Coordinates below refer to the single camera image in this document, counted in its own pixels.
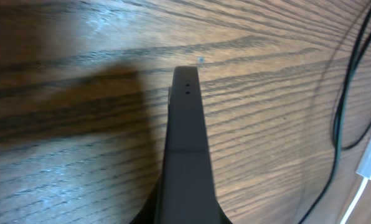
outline white cable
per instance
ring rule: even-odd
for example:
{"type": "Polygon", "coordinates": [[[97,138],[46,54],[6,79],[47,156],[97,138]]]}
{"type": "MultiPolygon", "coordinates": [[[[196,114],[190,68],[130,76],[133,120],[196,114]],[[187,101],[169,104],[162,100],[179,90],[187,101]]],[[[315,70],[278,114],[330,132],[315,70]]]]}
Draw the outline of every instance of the white cable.
{"type": "Polygon", "coordinates": [[[349,218],[350,214],[353,212],[353,209],[355,207],[355,205],[357,204],[357,202],[359,201],[361,195],[362,195],[362,192],[364,191],[365,189],[365,186],[367,185],[368,183],[368,178],[364,177],[361,181],[361,185],[360,185],[360,188],[359,190],[357,191],[357,193],[355,194],[354,198],[353,198],[353,201],[352,203],[350,203],[349,207],[347,208],[347,211],[346,213],[344,214],[342,220],[340,221],[340,224],[346,224],[347,222],[347,219],[349,218]]]}

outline black cable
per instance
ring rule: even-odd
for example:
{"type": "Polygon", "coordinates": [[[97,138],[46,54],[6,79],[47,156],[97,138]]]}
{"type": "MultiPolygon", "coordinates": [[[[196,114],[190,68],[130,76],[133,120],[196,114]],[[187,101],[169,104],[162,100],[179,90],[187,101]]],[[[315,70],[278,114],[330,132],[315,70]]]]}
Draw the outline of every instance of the black cable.
{"type": "Polygon", "coordinates": [[[364,56],[365,51],[367,50],[369,44],[371,43],[371,33],[370,33],[370,35],[365,40],[365,42],[363,44],[363,47],[361,48],[361,50],[359,50],[364,31],[367,28],[367,25],[369,23],[370,18],[371,18],[371,8],[369,9],[369,11],[368,11],[368,13],[365,17],[364,22],[361,25],[359,34],[358,34],[358,36],[355,40],[352,55],[350,57],[349,65],[347,67],[347,72],[346,72],[346,75],[345,75],[342,94],[340,96],[339,104],[338,104],[337,109],[336,109],[336,115],[335,115],[335,118],[334,118],[334,124],[333,124],[333,129],[332,129],[333,130],[333,132],[332,132],[332,143],[334,145],[335,150],[334,150],[334,162],[332,163],[331,173],[329,175],[329,178],[328,178],[323,190],[318,195],[317,199],[313,202],[313,204],[310,206],[309,210],[304,214],[302,219],[299,221],[299,224],[302,224],[307,219],[307,217],[314,210],[316,205],[321,201],[321,199],[323,198],[323,196],[326,194],[329,187],[331,186],[331,184],[332,184],[332,182],[335,178],[336,172],[337,172],[338,164],[339,164],[339,161],[340,161],[341,150],[350,149],[350,148],[356,146],[359,142],[361,142],[361,140],[364,138],[364,136],[367,134],[368,130],[371,127],[371,122],[370,122],[367,129],[363,132],[363,135],[361,135],[361,137],[359,137],[359,139],[356,142],[354,142],[350,146],[342,148],[342,129],[343,129],[345,107],[346,107],[346,104],[347,104],[347,96],[348,96],[348,93],[349,93],[350,84],[351,84],[351,81],[354,77],[355,71],[356,71],[359,63],[360,63],[362,57],[364,56]]]}

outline wooden table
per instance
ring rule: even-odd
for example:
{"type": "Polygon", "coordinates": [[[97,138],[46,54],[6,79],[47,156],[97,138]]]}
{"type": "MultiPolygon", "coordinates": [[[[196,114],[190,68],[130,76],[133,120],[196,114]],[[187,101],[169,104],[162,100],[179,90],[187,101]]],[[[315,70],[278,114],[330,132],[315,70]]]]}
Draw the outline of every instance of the wooden table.
{"type": "MultiPolygon", "coordinates": [[[[331,115],[367,3],[0,1],[0,224],[128,223],[160,173],[178,65],[199,68],[227,216],[296,223],[331,169],[331,115]]],[[[370,119],[371,48],[344,143],[370,119]]],[[[335,223],[367,141],[342,155],[306,223],[335,223]]]]}

